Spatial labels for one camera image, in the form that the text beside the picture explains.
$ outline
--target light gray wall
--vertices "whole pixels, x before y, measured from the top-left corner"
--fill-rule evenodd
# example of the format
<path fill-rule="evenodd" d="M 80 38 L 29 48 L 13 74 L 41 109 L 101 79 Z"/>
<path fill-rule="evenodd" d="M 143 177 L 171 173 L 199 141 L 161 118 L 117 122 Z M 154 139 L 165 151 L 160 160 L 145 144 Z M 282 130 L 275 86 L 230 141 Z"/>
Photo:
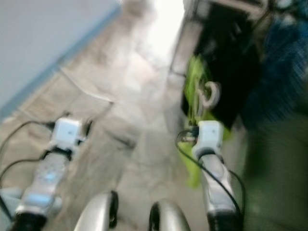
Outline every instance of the light gray wall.
<path fill-rule="evenodd" d="M 118 10 L 118 0 L 0 0 L 0 118 Z"/>

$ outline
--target floor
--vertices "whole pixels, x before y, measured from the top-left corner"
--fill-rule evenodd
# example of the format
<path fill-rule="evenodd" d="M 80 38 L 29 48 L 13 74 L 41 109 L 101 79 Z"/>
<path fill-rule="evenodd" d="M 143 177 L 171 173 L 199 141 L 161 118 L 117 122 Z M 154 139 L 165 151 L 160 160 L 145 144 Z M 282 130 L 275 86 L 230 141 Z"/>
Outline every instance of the floor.
<path fill-rule="evenodd" d="M 146 230 L 151 205 L 161 198 L 177 202 L 194 231 L 207 230 L 201 188 L 186 185 L 187 172 L 174 147 L 181 129 L 180 95 L 184 79 L 169 75 L 169 64 L 183 17 L 182 1 L 127 0 L 121 14 L 73 60 L 62 65 L 75 82 L 116 103 L 93 99 L 61 73 L 52 78 L 1 125 L 3 140 L 28 116 L 55 119 L 64 110 L 96 123 L 82 154 L 72 164 L 59 193 L 64 206 L 46 230 L 73 230 L 94 195 L 119 193 L 119 230 Z M 185 29 L 175 69 L 186 62 L 200 28 Z M 3 165 L 41 154 L 49 134 L 35 126 L 12 139 Z M 26 187 L 34 164 L 14 168 L 6 187 Z"/>

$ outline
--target black cable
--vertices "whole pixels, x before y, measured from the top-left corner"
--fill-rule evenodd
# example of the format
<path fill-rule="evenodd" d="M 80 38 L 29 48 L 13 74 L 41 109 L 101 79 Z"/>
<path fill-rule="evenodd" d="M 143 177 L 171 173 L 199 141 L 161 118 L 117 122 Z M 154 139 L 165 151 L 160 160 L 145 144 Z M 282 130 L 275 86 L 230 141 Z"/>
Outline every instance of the black cable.
<path fill-rule="evenodd" d="M 13 135 L 16 134 L 16 132 L 18 132 L 21 128 L 23 128 L 24 126 L 29 125 L 29 124 L 38 124 L 38 125 L 42 125 L 42 126 L 45 125 L 45 123 L 30 120 L 30 121 L 24 122 L 23 124 L 19 125 L 14 131 L 12 131 L 10 133 L 10 135 L 2 142 L 2 144 L 0 146 L 0 165 L 1 165 L 1 161 L 3 159 L 3 153 L 5 151 L 7 142 L 12 138 Z"/>
<path fill-rule="evenodd" d="M 244 216 L 245 216 L 245 210 L 246 210 L 246 190 L 244 183 L 242 182 L 241 178 L 233 171 L 228 170 L 239 182 L 241 186 L 241 191 L 242 191 L 242 220 L 244 221 Z"/>
<path fill-rule="evenodd" d="M 33 120 L 30 120 L 30 121 L 27 121 L 27 122 L 24 122 L 23 124 L 21 124 L 20 126 L 18 126 L 1 144 L 0 146 L 0 165 L 1 165 L 1 161 L 3 159 L 3 156 L 4 156 L 4 151 L 5 151 L 5 148 L 7 146 L 7 143 L 8 141 L 13 137 L 13 135 L 16 134 L 16 132 L 18 132 L 21 128 L 25 127 L 26 125 L 28 124 L 38 124 L 38 125 L 42 125 L 42 126 L 46 126 L 48 127 L 50 124 L 49 123 L 42 123 L 42 122 L 38 122 L 38 121 L 33 121 Z M 9 218 L 10 221 L 13 220 L 13 217 L 12 215 L 10 214 L 10 211 L 6 205 L 6 203 L 4 202 L 1 194 L 0 194 L 0 208 L 2 209 L 2 211 L 4 212 L 4 214 Z"/>
<path fill-rule="evenodd" d="M 5 176 L 5 173 L 14 165 L 19 164 L 19 163 L 23 163 L 23 162 L 38 162 L 40 160 L 39 159 L 22 159 L 22 160 L 17 160 L 14 161 L 12 163 L 10 163 L 7 167 L 5 167 L 5 169 L 0 173 L 0 189 L 2 189 L 2 180 L 3 180 L 3 176 Z M 13 217 L 10 214 L 10 211 L 6 205 L 6 203 L 4 202 L 2 196 L 0 195 L 0 205 L 1 205 L 1 209 L 3 210 L 4 214 L 10 219 L 10 221 L 13 221 Z"/>
<path fill-rule="evenodd" d="M 219 184 L 222 189 L 226 192 L 226 194 L 229 196 L 229 198 L 232 200 L 234 206 L 235 206 L 235 210 L 236 210 L 236 213 L 238 215 L 238 217 L 243 220 L 243 216 L 242 216 L 242 213 L 241 213 L 241 210 L 240 210 L 240 207 L 239 205 L 237 204 L 236 200 L 234 199 L 234 197 L 231 195 L 231 193 L 228 191 L 228 189 L 226 189 L 226 187 L 209 171 L 207 170 L 207 168 L 205 168 L 202 164 L 200 164 L 198 161 L 196 161 L 194 158 L 192 158 L 191 156 L 189 156 L 187 153 L 185 153 L 179 146 L 178 144 L 178 140 L 179 140 L 179 137 L 182 135 L 182 134 L 186 134 L 188 132 L 191 132 L 190 130 L 184 130 L 184 131 L 181 131 L 178 133 L 176 139 L 175 139 L 175 145 L 177 147 L 177 149 L 179 150 L 179 152 L 181 154 L 183 154 L 186 158 L 188 158 L 190 161 L 192 161 L 194 164 L 196 164 L 200 169 L 202 169 L 204 172 L 206 172 L 214 181 L 216 181 L 217 184 Z"/>
<path fill-rule="evenodd" d="M 17 165 L 19 163 L 24 163 L 24 162 L 38 162 L 40 161 L 41 158 L 37 158 L 37 159 L 21 159 L 21 160 L 16 160 L 12 163 L 10 163 L 8 166 L 6 166 L 4 168 L 4 170 L 0 173 L 0 189 L 2 189 L 2 181 L 3 181 L 3 178 L 5 176 L 5 174 L 8 172 L 8 170 L 13 167 L 14 165 Z"/>

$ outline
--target blue plaid cloth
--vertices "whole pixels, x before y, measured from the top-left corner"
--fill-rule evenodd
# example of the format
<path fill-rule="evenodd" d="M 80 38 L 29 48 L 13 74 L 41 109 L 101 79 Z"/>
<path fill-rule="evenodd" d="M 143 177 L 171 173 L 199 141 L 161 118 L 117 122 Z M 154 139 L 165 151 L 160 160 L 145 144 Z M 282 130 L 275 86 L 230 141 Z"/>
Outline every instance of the blue plaid cloth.
<path fill-rule="evenodd" d="M 305 92 L 308 23 L 275 20 L 265 40 L 260 80 L 241 110 L 247 129 L 286 118 Z"/>

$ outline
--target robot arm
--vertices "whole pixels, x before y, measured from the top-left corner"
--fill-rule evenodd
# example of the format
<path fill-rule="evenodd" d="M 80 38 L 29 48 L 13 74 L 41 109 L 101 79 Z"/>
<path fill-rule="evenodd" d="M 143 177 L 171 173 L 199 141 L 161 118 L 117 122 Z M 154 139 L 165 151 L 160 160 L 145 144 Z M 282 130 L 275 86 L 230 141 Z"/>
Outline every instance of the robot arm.
<path fill-rule="evenodd" d="M 220 151 L 224 127 L 218 121 L 201 121 L 199 136 L 192 153 L 233 196 L 230 174 L 221 161 Z M 202 172 L 204 202 L 211 231 L 238 231 L 242 229 L 241 217 L 222 186 L 205 171 Z"/>
<path fill-rule="evenodd" d="M 86 139 L 81 121 L 62 117 L 54 126 L 51 141 L 35 171 L 32 184 L 25 190 L 15 211 L 11 231 L 39 231 L 54 209 L 56 191 L 65 176 L 67 166 Z"/>

